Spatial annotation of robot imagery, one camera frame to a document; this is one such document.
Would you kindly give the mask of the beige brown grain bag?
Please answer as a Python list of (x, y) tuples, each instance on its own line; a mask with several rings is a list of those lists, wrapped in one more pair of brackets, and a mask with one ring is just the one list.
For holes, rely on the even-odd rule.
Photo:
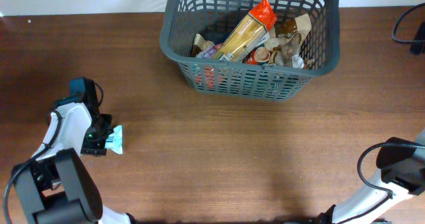
[(287, 19), (284, 23), (275, 25), (255, 48), (256, 61), (258, 64), (269, 66), (306, 68), (306, 65), (314, 60), (301, 57), (301, 46), (311, 28), (308, 14)]

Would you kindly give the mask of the orange spaghetti packet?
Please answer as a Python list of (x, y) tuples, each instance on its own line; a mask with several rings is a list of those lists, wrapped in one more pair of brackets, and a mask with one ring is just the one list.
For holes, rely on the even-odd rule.
[(242, 62), (277, 21), (268, 0), (261, 0), (234, 28), (212, 59)]

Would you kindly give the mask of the green Nescafe coffee bag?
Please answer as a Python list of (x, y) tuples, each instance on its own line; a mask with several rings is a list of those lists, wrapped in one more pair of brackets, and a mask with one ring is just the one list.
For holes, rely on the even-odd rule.
[(243, 63), (257, 65), (258, 61), (255, 59), (256, 50), (252, 50), (243, 60)]

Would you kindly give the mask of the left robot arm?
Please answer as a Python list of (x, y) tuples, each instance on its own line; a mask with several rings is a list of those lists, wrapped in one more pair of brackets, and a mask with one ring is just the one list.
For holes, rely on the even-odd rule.
[(123, 153), (123, 129), (100, 112), (101, 86), (85, 77), (70, 81), (69, 96), (54, 102), (48, 130), (36, 152), (16, 165), (3, 195), (7, 223), (9, 194), (17, 193), (28, 223), (136, 223), (129, 213), (106, 207), (82, 155)]

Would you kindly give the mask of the multicolour Kleenex tissue pack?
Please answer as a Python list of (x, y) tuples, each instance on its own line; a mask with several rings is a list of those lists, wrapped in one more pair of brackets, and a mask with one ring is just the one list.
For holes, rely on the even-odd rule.
[(210, 58), (212, 58), (217, 53), (217, 51), (221, 48), (221, 46), (222, 46), (222, 43), (217, 44), (217, 45), (214, 45), (214, 46), (211, 46), (211, 47), (209, 47), (209, 48), (201, 51), (196, 56), (196, 58), (210, 59)]

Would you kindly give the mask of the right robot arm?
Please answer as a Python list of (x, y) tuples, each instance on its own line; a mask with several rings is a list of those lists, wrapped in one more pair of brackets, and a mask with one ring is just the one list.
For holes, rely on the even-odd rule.
[[(378, 149), (377, 170), (369, 180), (361, 167), (363, 159)], [(357, 162), (363, 186), (346, 201), (332, 205), (312, 223), (376, 223), (401, 201), (424, 193), (424, 132), (411, 142), (397, 137), (366, 149)]]

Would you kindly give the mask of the light green wet wipes pack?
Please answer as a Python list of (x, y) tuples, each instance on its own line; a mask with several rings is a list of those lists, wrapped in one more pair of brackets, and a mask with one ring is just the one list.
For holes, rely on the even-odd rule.
[(123, 129), (122, 125), (116, 126), (113, 132), (106, 138), (105, 149), (122, 155), (123, 150)]

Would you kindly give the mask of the beige white rice bag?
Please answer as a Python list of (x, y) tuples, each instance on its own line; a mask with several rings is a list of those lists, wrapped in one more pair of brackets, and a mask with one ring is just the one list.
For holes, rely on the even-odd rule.
[(191, 49), (190, 57), (196, 57), (201, 51), (214, 46), (212, 41), (205, 40), (200, 34), (196, 34), (193, 39), (193, 45)]

